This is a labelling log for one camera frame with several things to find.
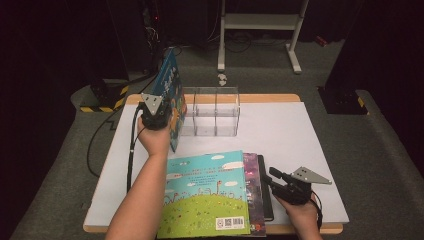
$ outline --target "white barcode label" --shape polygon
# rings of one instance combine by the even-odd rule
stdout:
[[[229,230],[244,228],[244,217],[216,218],[216,230]]]

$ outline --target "clear plastic organizer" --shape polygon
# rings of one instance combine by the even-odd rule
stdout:
[[[184,87],[187,114],[181,136],[236,136],[240,116],[237,87]]]

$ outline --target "children's book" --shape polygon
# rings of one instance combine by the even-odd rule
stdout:
[[[242,151],[168,160],[157,238],[250,234]]]
[[[258,155],[256,153],[243,153],[243,157],[246,178],[246,197],[249,207],[250,235],[265,237],[266,229]]]
[[[178,146],[180,131],[183,128],[187,105],[184,98],[182,82],[178,72],[177,60],[172,49],[168,52],[158,76],[154,82],[152,95],[169,99],[172,108],[171,148],[175,152]]]

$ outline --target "blue book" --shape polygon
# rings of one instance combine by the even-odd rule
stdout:
[[[175,152],[178,146],[180,131],[183,128],[187,105],[184,98],[182,82],[178,72],[177,61],[171,49],[166,56],[158,76],[154,82],[152,95],[169,98],[171,101],[171,148]]]
[[[242,151],[168,160],[157,238],[249,235]]]

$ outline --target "hand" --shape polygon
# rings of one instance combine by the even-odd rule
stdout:
[[[286,209],[300,239],[322,239],[317,226],[318,212],[311,202],[307,202],[305,205],[292,205],[275,195],[274,197]]]
[[[157,154],[168,154],[170,144],[170,125],[160,130],[149,130],[144,127],[141,117],[138,118],[137,124],[138,140],[146,149],[149,156]]]

